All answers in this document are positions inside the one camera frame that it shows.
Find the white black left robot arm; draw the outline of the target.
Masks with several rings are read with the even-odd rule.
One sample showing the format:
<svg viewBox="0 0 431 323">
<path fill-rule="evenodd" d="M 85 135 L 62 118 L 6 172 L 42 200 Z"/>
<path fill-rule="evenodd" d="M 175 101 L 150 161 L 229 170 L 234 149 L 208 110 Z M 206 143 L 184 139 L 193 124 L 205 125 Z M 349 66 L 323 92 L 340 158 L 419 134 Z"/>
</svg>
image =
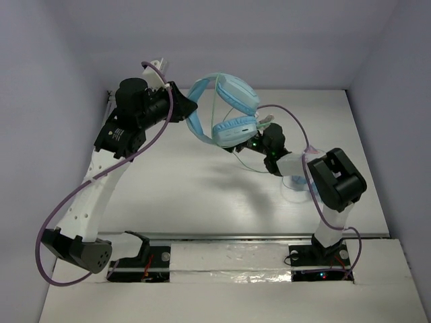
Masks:
<svg viewBox="0 0 431 323">
<path fill-rule="evenodd" d="M 172 81 L 156 86 L 141 78 L 120 82 L 114 109 L 94 143 L 94 151 L 82 184 L 60 204 L 71 203 L 55 228 L 44 224 L 36 251 L 42 246 L 58 259 L 97 274 L 107 265 L 112 244 L 98 238 L 98 228 L 120 177 L 130 163 L 150 148 L 168 123 L 181 122 L 197 109 Z"/>
</svg>

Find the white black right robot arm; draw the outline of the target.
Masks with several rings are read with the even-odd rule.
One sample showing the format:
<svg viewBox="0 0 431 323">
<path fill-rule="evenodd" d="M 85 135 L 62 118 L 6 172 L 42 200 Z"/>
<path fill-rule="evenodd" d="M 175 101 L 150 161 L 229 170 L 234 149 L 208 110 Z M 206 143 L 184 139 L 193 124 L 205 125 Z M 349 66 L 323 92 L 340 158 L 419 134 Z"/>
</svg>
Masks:
<svg viewBox="0 0 431 323">
<path fill-rule="evenodd" d="M 270 174 L 279 177 L 299 176 L 311 194 L 320 222 L 309 245 L 290 248 L 287 259 L 294 267 L 331 266 L 343 251 L 343 233 L 349 230 L 347 217 L 367 183 L 356 166 L 340 148 L 313 157 L 311 146 L 295 154 L 285 147 L 282 128 L 275 123 L 253 137 L 227 148 L 228 152 L 250 149 L 265 156 Z"/>
</svg>

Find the light blue headphones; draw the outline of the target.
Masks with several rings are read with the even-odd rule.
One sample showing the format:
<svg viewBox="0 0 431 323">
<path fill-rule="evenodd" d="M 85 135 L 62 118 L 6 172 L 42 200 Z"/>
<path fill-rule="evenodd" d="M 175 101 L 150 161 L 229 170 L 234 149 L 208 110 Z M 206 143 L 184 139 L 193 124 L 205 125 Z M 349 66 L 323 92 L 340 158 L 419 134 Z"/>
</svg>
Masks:
<svg viewBox="0 0 431 323">
<path fill-rule="evenodd" d="M 198 102 L 207 86 L 214 82 L 213 101 L 223 101 L 230 107 L 223 121 L 211 123 L 211 134 L 206 135 L 194 111 L 187 118 L 189 130 L 200 141 L 221 148 L 244 143 L 258 132 L 257 108 L 260 99 L 254 89 L 240 78 L 227 73 L 210 73 L 198 79 L 189 89 L 187 97 Z"/>
</svg>

